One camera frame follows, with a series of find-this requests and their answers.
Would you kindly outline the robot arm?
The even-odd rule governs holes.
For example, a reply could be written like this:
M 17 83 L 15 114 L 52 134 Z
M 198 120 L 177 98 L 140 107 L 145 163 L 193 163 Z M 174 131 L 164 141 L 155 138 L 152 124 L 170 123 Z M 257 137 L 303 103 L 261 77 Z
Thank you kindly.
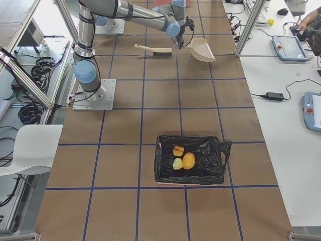
M 98 16 L 96 22 L 96 31 L 99 32 L 112 32 L 116 29 L 118 20 Z
M 186 2 L 170 1 L 152 10 L 128 1 L 79 1 L 79 32 L 74 49 L 74 75 L 82 88 L 75 102 L 105 97 L 100 70 L 95 59 L 94 37 L 123 33 L 125 22 L 133 22 L 166 33 L 183 45 Z

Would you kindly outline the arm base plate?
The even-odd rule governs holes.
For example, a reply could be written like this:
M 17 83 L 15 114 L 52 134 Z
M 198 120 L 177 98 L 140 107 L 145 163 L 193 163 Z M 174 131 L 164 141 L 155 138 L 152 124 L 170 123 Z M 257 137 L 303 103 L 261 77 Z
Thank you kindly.
M 116 83 L 116 79 L 101 79 L 101 86 L 94 95 L 83 91 L 81 85 L 78 84 L 77 92 L 81 94 L 75 96 L 76 103 L 73 104 L 73 110 L 113 110 Z
M 122 35 L 125 21 L 122 19 L 99 18 L 96 24 L 97 35 Z

